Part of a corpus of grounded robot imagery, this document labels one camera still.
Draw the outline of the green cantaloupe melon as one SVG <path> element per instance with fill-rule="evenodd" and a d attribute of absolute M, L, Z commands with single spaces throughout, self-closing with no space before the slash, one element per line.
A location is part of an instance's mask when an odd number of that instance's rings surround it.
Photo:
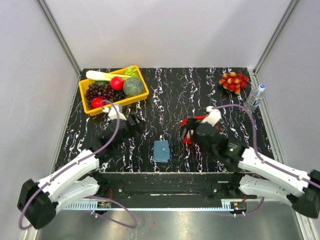
<path fill-rule="evenodd" d="M 123 84 L 123 92 L 128 97 L 134 97 L 144 92 L 144 85 L 141 79 L 129 77 Z"/>

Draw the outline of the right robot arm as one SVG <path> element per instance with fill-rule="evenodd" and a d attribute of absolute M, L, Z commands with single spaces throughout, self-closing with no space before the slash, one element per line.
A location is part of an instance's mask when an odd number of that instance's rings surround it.
<path fill-rule="evenodd" d="M 298 170 L 259 154 L 253 147 L 221 135 L 218 123 L 205 116 L 180 123 L 183 143 L 197 144 L 236 173 L 227 186 L 233 198 L 241 195 L 265 197 L 285 203 L 299 214 L 317 219 L 320 215 L 320 172 Z"/>

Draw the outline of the dark blue grape bunch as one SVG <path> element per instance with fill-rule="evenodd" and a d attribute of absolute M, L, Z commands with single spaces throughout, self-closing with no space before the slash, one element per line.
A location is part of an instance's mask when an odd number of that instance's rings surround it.
<path fill-rule="evenodd" d="M 113 102 L 118 102 L 124 100 L 126 98 L 126 94 L 123 90 L 115 91 Z"/>

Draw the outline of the purple grape bunch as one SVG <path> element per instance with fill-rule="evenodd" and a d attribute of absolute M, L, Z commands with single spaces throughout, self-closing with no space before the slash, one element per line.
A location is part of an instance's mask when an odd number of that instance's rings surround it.
<path fill-rule="evenodd" d="M 85 91 L 84 97 L 89 103 L 95 97 L 101 97 L 104 100 L 112 100 L 115 96 L 115 90 L 111 88 L 109 84 L 105 86 L 96 85 L 92 83 Z"/>

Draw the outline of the red apple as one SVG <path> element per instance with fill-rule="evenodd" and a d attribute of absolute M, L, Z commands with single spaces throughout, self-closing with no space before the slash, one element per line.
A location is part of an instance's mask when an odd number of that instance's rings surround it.
<path fill-rule="evenodd" d="M 100 108 L 101 106 L 104 106 L 106 103 L 104 102 L 104 99 L 102 97 L 94 97 L 91 100 L 90 106 L 92 109 Z"/>
<path fill-rule="evenodd" d="M 121 91 L 123 89 L 124 83 L 125 82 L 121 77 L 115 76 L 110 80 L 109 85 L 113 90 Z"/>

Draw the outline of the clear water bottle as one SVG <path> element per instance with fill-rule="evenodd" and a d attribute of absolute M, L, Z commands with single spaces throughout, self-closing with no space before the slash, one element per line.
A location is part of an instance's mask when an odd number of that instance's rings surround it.
<path fill-rule="evenodd" d="M 253 113 L 256 110 L 260 102 L 265 97 L 265 90 L 266 86 L 264 84 L 260 84 L 251 90 L 246 102 L 243 105 L 250 113 Z"/>

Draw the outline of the white green leek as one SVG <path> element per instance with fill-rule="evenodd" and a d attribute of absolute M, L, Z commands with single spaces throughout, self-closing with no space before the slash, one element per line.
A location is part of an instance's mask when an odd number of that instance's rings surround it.
<path fill-rule="evenodd" d="M 96 70 L 89 70 L 86 72 L 85 76 L 87 79 L 94 80 L 94 81 L 107 81 L 110 82 L 112 78 L 118 77 L 123 81 L 131 77 L 140 78 L 138 73 L 138 68 L 132 66 L 120 69 L 117 73 L 110 73 L 110 72 L 101 72 Z"/>

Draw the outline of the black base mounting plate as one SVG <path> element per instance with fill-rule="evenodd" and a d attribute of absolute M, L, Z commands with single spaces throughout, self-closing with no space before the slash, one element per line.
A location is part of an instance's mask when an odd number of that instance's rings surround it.
<path fill-rule="evenodd" d="M 196 195 L 217 199 L 242 199 L 245 194 L 232 183 L 233 173 L 119 173 L 93 172 L 102 187 L 97 194 L 113 199 L 129 196 Z"/>

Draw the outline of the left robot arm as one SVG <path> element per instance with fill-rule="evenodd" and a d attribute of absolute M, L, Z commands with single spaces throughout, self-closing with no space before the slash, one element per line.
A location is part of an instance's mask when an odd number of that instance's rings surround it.
<path fill-rule="evenodd" d="M 113 113 L 107 128 L 94 138 L 69 163 L 38 180 L 23 183 L 18 198 L 20 210 L 18 226 L 27 219 L 39 230 L 48 225 L 65 207 L 83 198 L 102 198 L 111 194 L 110 182 L 99 172 L 99 167 L 112 157 L 124 140 L 142 134 L 145 121 L 135 113 L 128 116 Z"/>

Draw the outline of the red apple lower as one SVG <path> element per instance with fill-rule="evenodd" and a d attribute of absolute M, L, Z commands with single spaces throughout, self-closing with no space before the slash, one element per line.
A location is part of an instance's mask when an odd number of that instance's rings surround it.
<path fill-rule="evenodd" d="M 106 103 L 104 102 L 104 99 L 102 97 L 94 97 L 91 100 L 90 106 L 92 109 L 100 108 L 101 106 L 104 106 Z"/>

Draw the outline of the blue card holder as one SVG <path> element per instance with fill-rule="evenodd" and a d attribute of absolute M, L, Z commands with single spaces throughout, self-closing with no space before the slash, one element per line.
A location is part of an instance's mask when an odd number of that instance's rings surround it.
<path fill-rule="evenodd" d="M 153 161 L 155 163 L 168 163 L 170 148 L 167 140 L 157 140 L 153 144 Z"/>

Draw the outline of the red plastic bin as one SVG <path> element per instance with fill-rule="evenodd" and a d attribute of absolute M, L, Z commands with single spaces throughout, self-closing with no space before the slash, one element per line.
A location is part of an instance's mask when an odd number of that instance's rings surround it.
<path fill-rule="evenodd" d="M 206 147 L 211 145 L 224 146 L 228 140 L 220 134 L 220 129 L 208 123 L 201 123 L 206 117 L 194 116 L 180 123 L 180 139 L 183 143 L 193 143 Z"/>

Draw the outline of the yellow plastic tray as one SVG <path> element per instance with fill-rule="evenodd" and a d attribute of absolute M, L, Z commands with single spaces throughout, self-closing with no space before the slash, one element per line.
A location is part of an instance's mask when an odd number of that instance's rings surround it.
<path fill-rule="evenodd" d="M 122 106 L 145 100 L 149 95 L 148 87 L 136 65 L 102 72 L 88 70 L 86 79 L 78 84 L 84 112 L 95 116 L 103 112 L 102 100 Z"/>

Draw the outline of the red apple upper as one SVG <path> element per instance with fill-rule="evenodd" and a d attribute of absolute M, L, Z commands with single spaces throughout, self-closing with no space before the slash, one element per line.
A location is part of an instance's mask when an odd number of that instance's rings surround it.
<path fill-rule="evenodd" d="M 115 76 L 110 80 L 109 85 L 113 90 L 121 91 L 123 89 L 124 83 L 125 82 L 121 77 Z"/>

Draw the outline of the green lime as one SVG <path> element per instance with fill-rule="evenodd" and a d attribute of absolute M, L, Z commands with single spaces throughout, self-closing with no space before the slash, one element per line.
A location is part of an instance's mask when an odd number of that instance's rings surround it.
<path fill-rule="evenodd" d="M 104 81 L 104 80 L 99 80 L 99 81 L 95 81 L 95 84 L 99 85 L 101 87 L 104 87 L 104 86 L 108 85 L 109 82 L 108 81 Z"/>

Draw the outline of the lychee fruit cluster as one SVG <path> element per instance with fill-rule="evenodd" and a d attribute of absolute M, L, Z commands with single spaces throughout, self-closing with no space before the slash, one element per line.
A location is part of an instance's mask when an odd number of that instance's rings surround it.
<path fill-rule="evenodd" d="M 243 73 L 232 71 L 223 73 L 218 83 L 223 89 L 239 95 L 248 87 L 249 81 L 249 77 Z"/>

